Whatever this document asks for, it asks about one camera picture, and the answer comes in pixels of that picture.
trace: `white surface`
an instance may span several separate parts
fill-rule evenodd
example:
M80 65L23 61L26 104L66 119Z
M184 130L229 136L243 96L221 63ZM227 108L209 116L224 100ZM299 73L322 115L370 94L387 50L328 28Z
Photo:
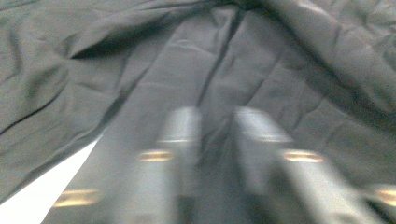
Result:
M58 164L0 205L0 223L38 224L56 202L98 140Z

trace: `crease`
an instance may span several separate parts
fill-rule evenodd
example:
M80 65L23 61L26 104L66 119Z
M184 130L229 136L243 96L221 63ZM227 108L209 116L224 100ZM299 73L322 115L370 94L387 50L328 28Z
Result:
M35 3L35 2L39 2L39 1L40 1L40 0L25 0L25 1L21 2L21 3L16 3L16 2L18 2L18 1L14 1L14 2L11 2L11 5L10 5L10 6L3 6L3 7L0 7L0 11L5 11L5 10L10 9L10 8L13 8L13 7L27 6L27 5L30 5L30 4L33 4L33 3Z
M40 106L39 108L37 108L36 110L34 110L33 112L23 116L22 118L12 122L11 124L9 124L4 130L0 131L0 136L3 135L4 133L8 132L12 127L18 125L19 123L23 122L26 119L29 119L31 116L39 113L40 111L44 110L45 108L47 108L49 105L51 105L56 99L58 99L58 97L61 95L61 93L64 91L64 88L67 84L65 83L59 90L58 92L55 93L54 96L52 96L48 102L46 102L45 104L43 104L42 106Z
M299 116L299 118L297 119L296 123L293 125L293 127L291 127L291 132L292 133L298 128L298 126L302 122L303 118L305 118L307 115L309 115L309 114L313 113L314 111L316 111L323 104L323 102L326 100L326 97L327 97L327 93L326 93L326 95L323 96L323 98L320 100L320 102L314 108L304 112L301 116Z
M273 66L271 67L270 71L268 72L268 77L265 77L260 84L258 85L258 87L253 91L253 93L250 95L250 97L247 99L247 101L244 103L244 106L248 106L251 101L253 100L254 96L257 94L257 92L259 91L259 89L262 87L262 85L269 79L269 77L271 76L271 74L274 72L276 65L280 62L280 58L282 57L284 53L284 49L280 50L279 53L276 55L276 59L273 63Z
M209 85L212 82L212 80L215 76L215 73L219 69L221 62L224 60L225 54L228 51L228 45L230 44L230 42L233 39L233 36L237 32L237 30L239 29L240 23L242 22L243 18L244 18L244 15L242 15L241 10L238 10L237 14L236 14L236 18L234 19L234 21L232 21L230 31L229 31L230 33L228 34L228 38L226 39L224 45L221 47L221 49L219 51L219 57L216 59L215 65L209 71L209 74L208 74L207 78L205 79L204 87L201 90L201 94L199 95L197 103L196 103L197 107L199 107L202 104L204 97L206 96L207 91L209 89Z
M47 125L43 125L43 126L40 127L39 129L34 130L33 132L26 134L24 137L18 139L18 140L15 141L14 143L12 143L12 144L10 144L10 145L7 145L8 150L5 150L5 151L4 151L4 148L2 148L2 149L0 150L0 157L5 156L5 154L6 154L7 152L9 152L9 151L11 150L12 147L14 147L15 145L19 144L20 142L23 142L23 141L26 140L26 139L29 139L32 135L36 134L37 132L40 132L40 131L43 131L43 130L51 130L51 129L53 129L53 128L56 128L56 127L60 126L60 125L62 124L62 121L61 121L60 119L52 119L52 120L51 120L50 122L48 122L48 123L52 123L52 125L50 125L50 126L49 126L48 124L47 124Z
M317 147L318 149L325 149L327 145L329 145L330 140L335 136L335 134L340 130L343 126L346 124L346 120L343 119L343 121L339 124L337 124L335 127L332 128L330 133L326 134L324 137L324 141L319 143L319 146Z

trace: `wrinkled cloth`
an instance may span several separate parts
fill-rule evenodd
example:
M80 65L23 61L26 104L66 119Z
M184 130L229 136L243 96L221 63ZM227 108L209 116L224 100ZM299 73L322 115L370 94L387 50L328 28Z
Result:
M0 75L0 202L105 128L93 155L124 172L187 105L203 114L198 223L248 223L224 159L240 105L354 185L396 184L395 1L6 0Z

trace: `blurry object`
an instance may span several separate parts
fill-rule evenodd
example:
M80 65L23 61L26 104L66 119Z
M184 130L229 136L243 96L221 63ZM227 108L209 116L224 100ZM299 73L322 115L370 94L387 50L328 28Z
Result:
M368 186L365 195L368 201L383 213L391 223L396 223L396 186Z
M194 107L180 108L169 116L158 140L158 147L180 157L181 196L194 197L200 177L196 170L201 146L201 115Z
M138 156L136 184L131 192L134 196L129 210L133 217L126 214L128 218L120 223L177 223L179 168L177 158L171 155L169 151L151 150Z
M97 203L102 196L97 189L65 190L54 207L82 206Z
M121 203L120 224L173 224L189 219L199 190L196 170L201 117L192 107L171 113L157 141L158 150L143 151L135 161L131 195Z
M275 152L293 147L293 140L265 112L239 107L234 119L237 163L248 194L267 195Z
M276 153L271 203L281 223L383 223L324 156L286 149Z

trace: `gray fabric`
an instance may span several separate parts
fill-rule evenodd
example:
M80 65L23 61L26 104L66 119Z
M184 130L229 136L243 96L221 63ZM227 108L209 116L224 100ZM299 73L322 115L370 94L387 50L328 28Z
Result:
M84 165L102 160L101 172L81 175L106 183L127 155L155 147L167 113L185 105L204 119L199 223L248 223L228 158L238 105L270 113L353 184L395 184L395 9L386 0L6 1L0 201L109 124Z

